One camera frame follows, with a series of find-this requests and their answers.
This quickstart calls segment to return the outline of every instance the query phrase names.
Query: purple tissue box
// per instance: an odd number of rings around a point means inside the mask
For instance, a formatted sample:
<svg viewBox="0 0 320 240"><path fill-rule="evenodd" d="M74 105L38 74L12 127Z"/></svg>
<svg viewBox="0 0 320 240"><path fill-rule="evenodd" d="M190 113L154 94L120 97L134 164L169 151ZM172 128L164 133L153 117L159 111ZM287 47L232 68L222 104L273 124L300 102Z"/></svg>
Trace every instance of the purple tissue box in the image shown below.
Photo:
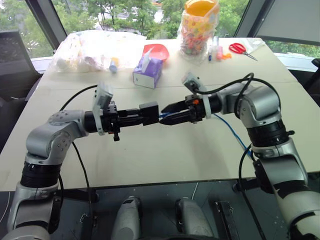
<svg viewBox="0 0 320 240"><path fill-rule="evenodd" d="M154 89L162 73L163 61L157 58L150 57L150 61L146 70L142 72L144 57L139 61L138 66L133 71L133 83L139 86Z"/></svg>

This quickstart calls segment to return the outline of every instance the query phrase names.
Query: red scissors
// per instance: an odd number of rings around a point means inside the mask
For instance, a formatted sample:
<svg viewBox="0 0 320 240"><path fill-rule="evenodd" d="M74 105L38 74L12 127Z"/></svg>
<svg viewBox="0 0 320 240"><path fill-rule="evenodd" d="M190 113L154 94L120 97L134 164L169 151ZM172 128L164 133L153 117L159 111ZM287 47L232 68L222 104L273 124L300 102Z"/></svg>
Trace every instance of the red scissors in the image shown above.
<svg viewBox="0 0 320 240"><path fill-rule="evenodd" d="M245 46L243 46L241 43L233 43L229 46L229 50L231 52L234 52L236 54L244 54L247 55L249 58L252 58L253 60L258 61L254 56L252 56L251 54L247 53L247 50L245 48Z"/></svg>

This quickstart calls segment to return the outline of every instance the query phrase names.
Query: table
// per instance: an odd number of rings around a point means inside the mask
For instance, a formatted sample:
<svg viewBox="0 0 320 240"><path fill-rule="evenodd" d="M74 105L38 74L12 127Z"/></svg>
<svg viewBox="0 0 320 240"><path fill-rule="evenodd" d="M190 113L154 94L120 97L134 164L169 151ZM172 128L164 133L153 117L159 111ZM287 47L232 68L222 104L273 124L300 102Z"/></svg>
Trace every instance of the table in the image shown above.
<svg viewBox="0 0 320 240"><path fill-rule="evenodd" d="M226 52L227 46L236 41L239 39L220 39ZM282 119L287 130L296 132L293 139L306 170L320 170L316 160L320 154L320 109L267 46L252 53L258 62L233 54L232 59L213 63L205 60L201 65L194 65L181 58L176 40L148 40L147 43L164 44L170 53L156 89L134 85L132 69L115 75L109 72L55 73L52 67L46 71L0 155L0 191L14 191L21 178L29 132L45 123L78 90L103 80L115 88L113 99L119 110L137 108L139 104L152 101L157 101L161 110L190 94L181 84L186 71L198 75L208 89L242 78L249 72L270 82L280 95ZM66 109L89 111L92 99L93 89L75 98ZM233 114L223 117L249 144L241 121ZM119 136L118 142L110 135L97 133L75 140L92 187L238 178L243 149L216 117L198 124L126 127ZM255 176L249 159L244 161L242 172L244 178ZM72 147L63 162L61 175L66 189L86 187Z"/></svg>

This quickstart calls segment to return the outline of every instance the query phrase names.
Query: black chair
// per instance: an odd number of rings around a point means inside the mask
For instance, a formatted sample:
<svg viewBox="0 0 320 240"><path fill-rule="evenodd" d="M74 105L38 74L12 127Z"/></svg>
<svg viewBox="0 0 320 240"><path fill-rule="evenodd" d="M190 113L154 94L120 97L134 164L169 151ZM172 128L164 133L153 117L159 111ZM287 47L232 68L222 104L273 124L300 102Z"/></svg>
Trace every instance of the black chair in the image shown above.
<svg viewBox="0 0 320 240"><path fill-rule="evenodd" d="M312 61L312 64L315 65L318 69L315 73L310 77L308 81L303 85L306 91L309 91L310 88L320 81L320 58L315 58Z"/></svg>
<svg viewBox="0 0 320 240"><path fill-rule="evenodd" d="M19 32L0 32L0 153L40 77Z"/></svg>

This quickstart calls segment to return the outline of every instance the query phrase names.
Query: floor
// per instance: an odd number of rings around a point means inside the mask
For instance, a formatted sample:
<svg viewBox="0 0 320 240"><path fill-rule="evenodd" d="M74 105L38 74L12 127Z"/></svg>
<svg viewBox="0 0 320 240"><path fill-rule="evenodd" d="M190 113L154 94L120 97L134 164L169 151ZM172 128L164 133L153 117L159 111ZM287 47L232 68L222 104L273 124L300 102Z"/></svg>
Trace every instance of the floor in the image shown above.
<svg viewBox="0 0 320 240"><path fill-rule="evenodd" d="M202 207L215 237L227 239L221 220L213 214L215 201L228 201L240 240L260 239L257 228L239 192L233 192L234 180L200 182L194 200ZM310 179L314 191L320 191L320 181ZM97 190L99 202L93 205L97 213L97 226L92 231L93 240L110 239L113 222L124 199L138 196L142 202L142 236L168 236L178 234L175 220L175 202L182 197L191 198L196 183L163 184L122 187ZM287 237L286 225L275 198L260 189L247 191L247 196L259 219L266 239L283 240ZM8 192L0 192L0 216L8 200ZM83 224L81 217L88 212L85 202L65 199L61 210L59 228L51 235L52 240L80 240ZM0 224L0 238L6 233L8 213Z"/></svg>

